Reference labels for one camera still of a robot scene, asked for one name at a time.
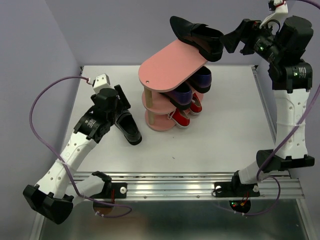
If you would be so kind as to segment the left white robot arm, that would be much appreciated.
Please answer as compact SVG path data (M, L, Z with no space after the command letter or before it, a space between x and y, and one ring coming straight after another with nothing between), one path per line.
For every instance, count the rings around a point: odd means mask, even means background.
M104 205L115 206L116 188L112 178L101 171L75 183L73 176L79 166L116 122L122 108L129 108L120 85L103 88L91 96L93 106L74 127L66 147L58 153L49 171L35 185L28 184L22 194L29 206L48 220L59 225L83 200L96 202L96 197L109 198Z

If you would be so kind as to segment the purple loafer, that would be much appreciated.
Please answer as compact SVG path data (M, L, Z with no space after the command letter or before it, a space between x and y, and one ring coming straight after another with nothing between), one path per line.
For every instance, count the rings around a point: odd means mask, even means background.
M190 86L185 82L171 91L161 92L160 94L168 98L179 110L184 111L191 106L193 93Z
M206 66L202 66L193 75L191 75L186 81L197 92L201 94L205 94L211 88L212 73Z

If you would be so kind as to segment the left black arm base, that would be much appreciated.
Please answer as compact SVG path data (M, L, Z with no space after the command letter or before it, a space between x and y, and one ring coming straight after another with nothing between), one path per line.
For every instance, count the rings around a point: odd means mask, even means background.
M95 171L92 173L93 176L99 177L103 182L103 188L97 194L92 195L94 199L125 199L127 197L126 182L115 182L109 175L103 172Z

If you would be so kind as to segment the black loafer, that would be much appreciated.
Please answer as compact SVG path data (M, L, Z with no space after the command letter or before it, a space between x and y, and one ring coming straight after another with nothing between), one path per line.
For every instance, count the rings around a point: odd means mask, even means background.
M208 27L204 23L192 23L178 16L169 19L175 36L183 43L198 49L208 62L217 62L222 58L224 46L220 37L224 34Z
M128 110L122 110L116 116L114 124L131 145L136 146L142 141L141 132L132 114Z

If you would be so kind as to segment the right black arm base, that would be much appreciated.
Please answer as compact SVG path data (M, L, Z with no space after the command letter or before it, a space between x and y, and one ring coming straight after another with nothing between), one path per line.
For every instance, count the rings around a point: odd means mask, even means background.
M257 183L242 184L236 171L230 181L215 182L211 194L217 198L259 197L260 191Z

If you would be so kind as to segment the red sneaker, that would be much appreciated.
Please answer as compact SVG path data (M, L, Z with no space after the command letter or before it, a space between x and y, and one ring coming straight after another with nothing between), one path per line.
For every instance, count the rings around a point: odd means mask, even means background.
M190 125L190 118L188 115L178 108L169 113L167 117L169 120L173 120L179 128L184 129Z
M196 93L192 95L191 105L189 109L192 115L199 115L203 110L201 101Z

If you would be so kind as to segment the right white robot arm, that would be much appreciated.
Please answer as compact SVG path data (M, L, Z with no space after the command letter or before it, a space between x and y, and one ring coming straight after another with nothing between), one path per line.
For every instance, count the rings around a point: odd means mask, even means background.
M233 53L242 42L243 55L256 53L268 62L277 110L274 149L259 150L255 162L234 173L230 189L235 195L242 195L248 185L256 184L272 171L311 167L315 163L305 139L313 69L302 59L313 35L310 21L291 16L276 33L267 23L243 19L234 31L220 38L228 53Z

